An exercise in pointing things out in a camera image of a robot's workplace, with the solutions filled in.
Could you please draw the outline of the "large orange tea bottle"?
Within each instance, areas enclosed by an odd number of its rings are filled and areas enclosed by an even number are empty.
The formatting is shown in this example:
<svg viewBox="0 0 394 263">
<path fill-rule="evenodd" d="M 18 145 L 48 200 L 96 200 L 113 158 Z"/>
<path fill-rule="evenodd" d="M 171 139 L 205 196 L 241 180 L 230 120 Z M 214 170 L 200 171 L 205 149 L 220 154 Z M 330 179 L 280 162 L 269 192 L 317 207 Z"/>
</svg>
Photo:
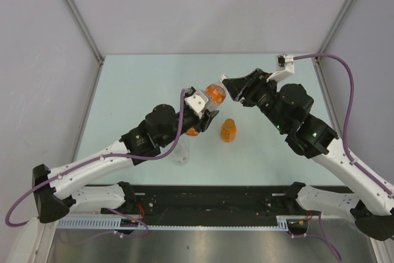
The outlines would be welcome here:
<svg viewBox="0 0 394 263">
<path fill-rule="evenodd" d="M 209 103 L 209 106 L 207 108 L 207 110 L 209 110 L 209 111 L 218 110 L 219 106 L 222 103 L 224 103 L 224 101 L 226 99 L 226 96 L 227 96 L 226 90 L 224 89 L 224 87 L 219 82 L 212 83 L 212 84 L 208 85 L 208 87 L 205 88 L 205 90 L 202 90 L 202 91 L 204 91 L 208 95 L 208 97 L 211 99 L 211 101 Z M 192 136 L 192 137 L 196 137 L 199 134 L 196 133 L 194 131 L 194 129 L 190 129 L 186 133 L 186 135 Z"/>
</svg>

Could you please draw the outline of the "white bottle cap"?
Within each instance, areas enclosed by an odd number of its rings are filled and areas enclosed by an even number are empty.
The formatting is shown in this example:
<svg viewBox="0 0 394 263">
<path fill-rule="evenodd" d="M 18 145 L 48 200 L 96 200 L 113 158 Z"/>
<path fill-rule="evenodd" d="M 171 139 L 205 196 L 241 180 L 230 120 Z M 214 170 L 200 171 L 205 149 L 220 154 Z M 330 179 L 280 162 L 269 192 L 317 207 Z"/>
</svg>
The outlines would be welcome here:
<svg viewBox="0 0 394 263">
<path fill-rule="evenodd" d="M 219 78 L 219 81 L 222 82 L 223 80 L 228 79 L 228 76 L 226 74 L 222 74 Z"/>
</svg>

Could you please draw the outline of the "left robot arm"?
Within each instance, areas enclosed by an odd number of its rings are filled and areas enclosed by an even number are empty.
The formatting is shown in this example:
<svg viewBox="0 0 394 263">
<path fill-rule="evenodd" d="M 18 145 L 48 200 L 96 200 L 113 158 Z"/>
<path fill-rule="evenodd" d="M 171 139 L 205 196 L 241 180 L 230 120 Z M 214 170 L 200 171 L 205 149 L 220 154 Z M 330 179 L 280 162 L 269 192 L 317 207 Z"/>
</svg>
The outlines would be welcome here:
<svg viewBox="0 0 394 263">
<path fill-rule="evenodd" d="M 180 136 L 191 128 L 204 132 L 218 110 L 204 107 L 199 112 L 182 103 L 179 111 L 166 104 L 154 107 L 145 119 L 103 150 L 57 168 L 41 164 L 33 169 L 34 200 L 41 223 L 55 222 L 71 212 L 124 214 L 135 209 L 131 185 L 91 186 L 90 182 L 129 166 L 165 158 Z"/>
</svg>

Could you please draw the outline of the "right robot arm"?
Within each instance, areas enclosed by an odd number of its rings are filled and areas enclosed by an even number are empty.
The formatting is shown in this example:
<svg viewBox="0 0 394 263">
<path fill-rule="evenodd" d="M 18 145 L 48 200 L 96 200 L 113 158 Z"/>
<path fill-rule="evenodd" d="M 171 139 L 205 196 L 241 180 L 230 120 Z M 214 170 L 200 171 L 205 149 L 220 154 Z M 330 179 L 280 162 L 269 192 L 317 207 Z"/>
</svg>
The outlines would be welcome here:
<svg viewBox="0 0 394 263">
<path fill-rule="evenodd" d="M 360 160 L 350 160 L 343 140 L 328 124 L 310 114 L 314 100 L 300 84 L 277 84 L 294 74 L 284 67 L 272 74 L 256 69 L 247 76 L 220 82 L 235 102 L 257 106 L 286 135 L 286 143 L 298 155 L 322 165 L 341 180 L 351 193 L 318 190 L 295 182 L 284 199 L 290 214 L 302 210 L 325 212 L 354 223 L 358 230 L 379 241 L 393 237 L 392 185 Z"/>
</svg>

